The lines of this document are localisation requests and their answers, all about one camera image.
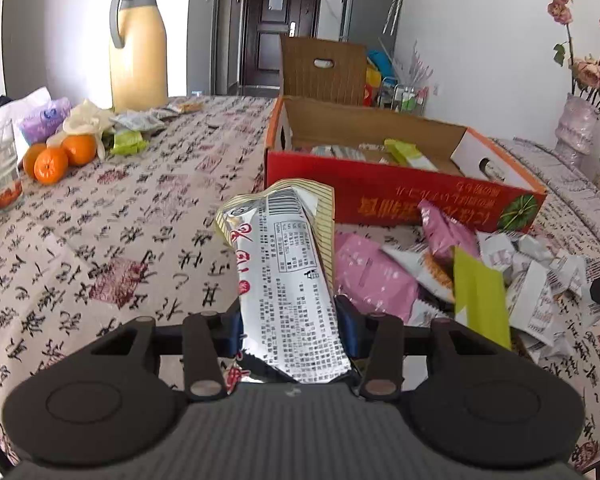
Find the tablecloth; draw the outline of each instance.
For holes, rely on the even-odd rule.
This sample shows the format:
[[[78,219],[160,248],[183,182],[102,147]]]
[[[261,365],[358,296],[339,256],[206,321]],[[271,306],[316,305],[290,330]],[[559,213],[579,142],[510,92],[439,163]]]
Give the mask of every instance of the tablecloth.
[[[236,298],[234,255],[212,220],[223,200],[261,186],[273,101],[204,101],[141,155],[72,169],[53,187],[24,178],[24,200],[0,215],[0,410],[14,386],[121,323],[149,315],[177,324]],[[532,232],[554,248],[600,256],[600,194],[586,177],[534,144],[502,146],[549,187]],[[402,248],[423,239],[417,226],[338,229]],[[600,457],[600,322],[584,328],[567,295],[558,308],[576,354],[539,365],[586,404],[571,457],[583,468]],[[160,377],[182,384],[177,358],[162,361]],[[1,420],[0,446],[15,459]]]

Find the gray refrigerator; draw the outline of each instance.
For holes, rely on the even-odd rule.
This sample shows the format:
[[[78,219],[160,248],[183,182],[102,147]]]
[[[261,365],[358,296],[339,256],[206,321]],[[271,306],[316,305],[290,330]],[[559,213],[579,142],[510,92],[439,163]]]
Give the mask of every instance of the gray refrigerator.
[[[392,17],[386,33],[384,23],[391,8],[392,0],[343,0],[342,21],[340,22],[340,40],[366,45],[368,50],[382,52],[382,44],[392,56],[394,53],[395,33],[391,35],[394,22]]]

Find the pink vase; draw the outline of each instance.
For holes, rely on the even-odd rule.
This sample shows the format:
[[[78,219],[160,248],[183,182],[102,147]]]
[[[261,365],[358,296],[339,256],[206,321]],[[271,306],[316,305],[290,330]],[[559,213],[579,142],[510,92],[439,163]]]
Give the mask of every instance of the pink vase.
[[[567,94],[562,116],[555,129],[555,152],[570,166],[579,168],[584,155],[591,153],[600,110],[583,98]]]

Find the orange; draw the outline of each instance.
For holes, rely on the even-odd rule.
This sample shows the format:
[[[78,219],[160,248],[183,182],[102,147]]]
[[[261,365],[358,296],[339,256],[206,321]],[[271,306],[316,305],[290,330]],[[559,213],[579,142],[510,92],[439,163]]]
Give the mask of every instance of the orange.
[[[62,141],[62,147],[72,166],[89,164],[96,156],[96,139],[92,135],[70,135]]]
[[[69,167],[69,158],[62,148],[47,148],[38,155],[34,172],[36,178],[46,186],[58,182]]]
[[[34,166],[36,165],[36,159],[38,155],[46,150],[46,144],[44,142],[39,142],[37,144],[32,144],[27,153],[24,154],[24,158],[22,159],[22,167],[24,168],[25,173],[27,173],[31,178],[35,178],[36,174],[34,173]]]

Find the yellow thermos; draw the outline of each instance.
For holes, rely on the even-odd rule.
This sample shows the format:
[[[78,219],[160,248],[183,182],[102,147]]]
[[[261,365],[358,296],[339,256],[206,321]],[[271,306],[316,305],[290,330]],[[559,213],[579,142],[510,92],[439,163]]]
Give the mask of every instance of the yellow thermos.
[[[111,94],[117,112],[167,103],[167,33],[155,0],[112,0]]]

